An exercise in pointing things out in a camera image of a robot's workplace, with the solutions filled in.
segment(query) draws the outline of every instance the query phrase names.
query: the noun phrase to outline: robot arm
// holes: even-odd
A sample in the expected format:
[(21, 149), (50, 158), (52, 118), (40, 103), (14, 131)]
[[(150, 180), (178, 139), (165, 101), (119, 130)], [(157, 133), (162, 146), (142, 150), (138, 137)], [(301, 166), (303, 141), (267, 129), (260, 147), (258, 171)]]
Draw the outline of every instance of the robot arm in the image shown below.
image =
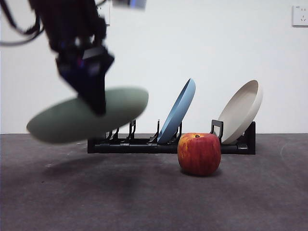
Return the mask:
[[(105, 73), (114, 61), (103, 45), (106, 23), (97, 13), (94, 0), (28, 0), (36, 14), (36, 22), (27, 31), (19, 29), (5, 0), (0, 0), (10, 24), (23, 35), (33, 35), (21, 45), (46, 31), (49, 45), (58, 53), (58, 72), (98, 115), (105, 113)], [(144, 8), (146, 0), (113, 0), (115, 6)]]

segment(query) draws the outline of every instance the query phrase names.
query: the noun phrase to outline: white wall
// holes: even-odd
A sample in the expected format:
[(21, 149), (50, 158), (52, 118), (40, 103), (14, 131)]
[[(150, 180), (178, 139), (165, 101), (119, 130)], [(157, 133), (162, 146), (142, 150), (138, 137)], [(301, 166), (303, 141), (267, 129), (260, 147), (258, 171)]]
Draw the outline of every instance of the white wall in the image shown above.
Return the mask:
[[(292, 5), (307, 0), (148, 0), (145, 12), (113, 9), (107, 45), (115, 63), (106, 86), (149, 91), (137, 133), (155, 132), (186, 81), (196, 94), (184, 132), (208, 132), (232, 95), (257, 79), (264, 99), (258, 133), (308, 132), (308, 28), (292, 28)], [(17, 22), (32, 24), (26, 0), (10, 0)], [(18, 39), (1, 20), (1, 39)], [(24, 133), (36, 113), (75, 93), (58, 77), (46, 36), (1, 48), (1, 133)]]

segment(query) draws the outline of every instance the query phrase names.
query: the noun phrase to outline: green plate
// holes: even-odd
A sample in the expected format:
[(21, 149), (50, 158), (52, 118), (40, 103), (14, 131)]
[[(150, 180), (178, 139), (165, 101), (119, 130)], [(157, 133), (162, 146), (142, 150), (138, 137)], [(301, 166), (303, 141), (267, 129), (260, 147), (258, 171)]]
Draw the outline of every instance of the green plate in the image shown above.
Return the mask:
[(126, 87), (105, 91), (106, 114), (97, 116), (81, 99), (57, 104), (29, 121), (28, 131), (48, 143), (68, 143), (101, 136), (138, 117), (148, 103), (148, 92)]

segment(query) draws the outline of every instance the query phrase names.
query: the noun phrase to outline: cable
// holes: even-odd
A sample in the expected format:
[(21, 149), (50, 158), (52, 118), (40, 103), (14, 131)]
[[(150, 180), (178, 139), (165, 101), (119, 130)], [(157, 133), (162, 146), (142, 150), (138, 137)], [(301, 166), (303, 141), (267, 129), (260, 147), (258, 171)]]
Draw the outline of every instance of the cable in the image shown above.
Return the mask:
[(107, 2), (108, 0), (103, 0), (103, 1), (101, 1), (101, 2), (99, 2), (99, 3), (97, 3), (96, 4), (96, 6), (101, 6), (101, 5), (103, 5), (105, 2)]
[(9, 23), (11, 24), (11, 26), (20, 34), (22, 35), (31, 35), (35, 32), (39, 32), (39, 28), (40, 28), (40, 19), (39, 19), (39, 15), (36, 13), (36, 19), (35, 19), (35, 24), (33, 26), (31, 26), (28, 30), (24, 31), (23, 29), (19, 28), (16, 24), (16, 22), (14, 21), (12, 14), (9, 10), (9, 7), (7, 6), (5, 0), (0, 0), (0, 5), (5, 13), (5, 16), (7, 17)]
[(31, 38), (29, 38), (27, 40), (24, 40), (24, 41), (17, 41), (17, 42), (3, 42), (3, 41), (0, 41), (0, 46), (12, 47), (12, 46), (19, 46), (19, 45), (23, 45), (23, 44), (29, 43), (29, 42), (33, 41), (34, 39), (36, 39), (43, 31), (44, 31), (44, 28), (42, 28), (33, 37), (31, 37)]

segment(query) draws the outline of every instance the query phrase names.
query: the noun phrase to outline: blue plate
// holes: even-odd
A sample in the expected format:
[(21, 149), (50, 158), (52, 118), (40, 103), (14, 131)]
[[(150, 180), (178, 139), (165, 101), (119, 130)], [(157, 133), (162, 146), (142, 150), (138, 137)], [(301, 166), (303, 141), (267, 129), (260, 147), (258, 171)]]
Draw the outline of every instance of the blue plate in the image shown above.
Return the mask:
[(191, 105), (195, 91), (196, 84), (193, 79), (190, 78), (175, 101), (160, 133), (158, 134), (158, 144), (167, 143), (175, 134)]

